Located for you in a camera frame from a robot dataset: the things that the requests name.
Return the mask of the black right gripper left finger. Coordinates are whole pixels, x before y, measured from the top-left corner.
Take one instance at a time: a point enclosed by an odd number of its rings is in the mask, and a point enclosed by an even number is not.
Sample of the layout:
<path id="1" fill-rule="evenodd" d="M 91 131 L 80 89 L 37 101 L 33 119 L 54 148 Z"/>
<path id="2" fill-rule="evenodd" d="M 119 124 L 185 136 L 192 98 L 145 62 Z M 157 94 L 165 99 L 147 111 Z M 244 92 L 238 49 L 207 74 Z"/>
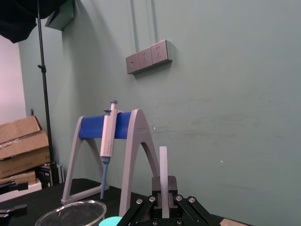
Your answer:
<path id="1" fill-rule="evenodd" d="M 161 193 L 160 176 L 157 176 L 152 178 L 152 194 L 147 198 L 138 197 L 119 221 L 119 226 L 159 226 L 160 220 L 154 213 L 159 193 Z"/>

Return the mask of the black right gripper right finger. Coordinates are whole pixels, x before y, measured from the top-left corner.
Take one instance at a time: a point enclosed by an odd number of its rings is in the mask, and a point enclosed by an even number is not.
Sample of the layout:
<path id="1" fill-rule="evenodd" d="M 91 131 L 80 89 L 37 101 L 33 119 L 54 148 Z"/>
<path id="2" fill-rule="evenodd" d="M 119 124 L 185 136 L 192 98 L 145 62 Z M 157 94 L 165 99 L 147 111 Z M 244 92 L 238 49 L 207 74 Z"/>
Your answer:
<path id="1" fill-rule="evenodd" d="M 195 223 L 197 226 L 210 226 L 211 214 L 200 204 L 195 196 L 184 198 L 178 194 L 177 181 L 175 176 L 168 176 L 168 198 L 169 208 L 175 216 L 183 220 L 183 224 L 188 225 L 189 222 Z"/>

